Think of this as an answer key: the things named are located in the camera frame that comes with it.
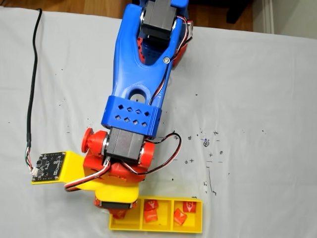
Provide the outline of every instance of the connector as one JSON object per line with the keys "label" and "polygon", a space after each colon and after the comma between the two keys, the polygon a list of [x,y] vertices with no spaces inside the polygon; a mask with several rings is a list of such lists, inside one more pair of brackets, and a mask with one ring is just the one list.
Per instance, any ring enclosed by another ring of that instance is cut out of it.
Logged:
{"label": "connector", "polygon": [[36,168],[36,167],[34,167],[34,168],[32,169],[31,175],[32,175],[33,177],[37,177],[37,176],[38,176],[38,173],[39,173],[39,169]]}

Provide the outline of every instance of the black circuit board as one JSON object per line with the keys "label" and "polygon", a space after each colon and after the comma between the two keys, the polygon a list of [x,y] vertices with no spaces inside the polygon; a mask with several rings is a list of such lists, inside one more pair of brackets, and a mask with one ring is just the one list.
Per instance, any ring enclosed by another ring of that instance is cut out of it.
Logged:
{"label": "black circuit board", "polygon": [[39,171],[37,175],[33,176],[32,181],[37,182],[58,180],[65,155],[65,152],[40,155],[39,160],[36,162],[36,167],[39,169]]}

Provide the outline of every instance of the white wall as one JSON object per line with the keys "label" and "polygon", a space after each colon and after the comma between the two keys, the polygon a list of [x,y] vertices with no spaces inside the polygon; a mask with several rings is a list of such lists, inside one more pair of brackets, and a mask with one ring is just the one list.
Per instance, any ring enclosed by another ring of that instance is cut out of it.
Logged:
{"label": "white wall", "polygon": [[254,0],[253,15],[257,32],[317,39],[317,0]]}

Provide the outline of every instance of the robotic arm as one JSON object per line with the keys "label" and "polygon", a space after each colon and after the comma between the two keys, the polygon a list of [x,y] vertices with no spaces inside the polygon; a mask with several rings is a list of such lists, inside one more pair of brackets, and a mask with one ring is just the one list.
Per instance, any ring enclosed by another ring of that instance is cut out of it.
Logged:
{"label": "robotic arm", "polygon": [[[93,190],[95,205],[118,215],[133,207],[139,182],[167,166],[178,154],[181,137],[173,132],[155,139],[168,78],[191,40],[192,21],[184,16],[188,0],[141,1],[126,7],[115,44],[113,89],[102,125],[87,129],[81,150],[43,154],[32,170],[32,183],[64,182],[66,191]],[[134,101],[135,95],[143,101]],[[179,137],[173,155],[148,170],[155,144]]]}

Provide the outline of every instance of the white tablecloth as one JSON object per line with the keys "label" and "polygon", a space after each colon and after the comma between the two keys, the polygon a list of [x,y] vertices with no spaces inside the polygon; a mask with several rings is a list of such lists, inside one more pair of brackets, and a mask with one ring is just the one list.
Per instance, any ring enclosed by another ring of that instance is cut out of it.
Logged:
{"label": "white tablecloth", "polygon": [[[140,193],[202,199],[203,234],[112,232],[93,193],[30,184],[23,156],[37,17],[0,8],[1,237],[317,237],[317,41],[195,27],[171,72],[158,129],[158,136],[175,130],[184,143]],[[119,26],[43,12],[33,163],[40,153],[80,153],[86,127],[102,129]],[[177,142],[158,146],[153,166]]]}

